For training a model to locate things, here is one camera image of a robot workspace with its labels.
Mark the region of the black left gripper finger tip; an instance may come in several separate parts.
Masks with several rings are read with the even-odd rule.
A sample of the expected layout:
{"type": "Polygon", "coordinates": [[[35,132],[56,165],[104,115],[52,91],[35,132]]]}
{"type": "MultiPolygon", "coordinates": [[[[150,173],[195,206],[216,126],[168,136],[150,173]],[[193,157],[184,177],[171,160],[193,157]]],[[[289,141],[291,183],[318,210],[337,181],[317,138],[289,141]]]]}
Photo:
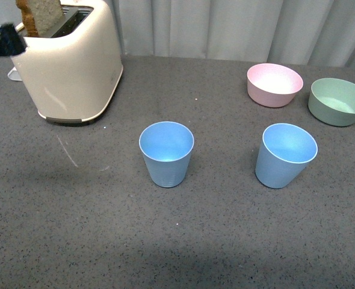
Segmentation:
{"type": "Polygon", "coordinates": [[[12,23],[0,25],[0,57],[17,56],[26,51],[26,42],[12,23]]]}

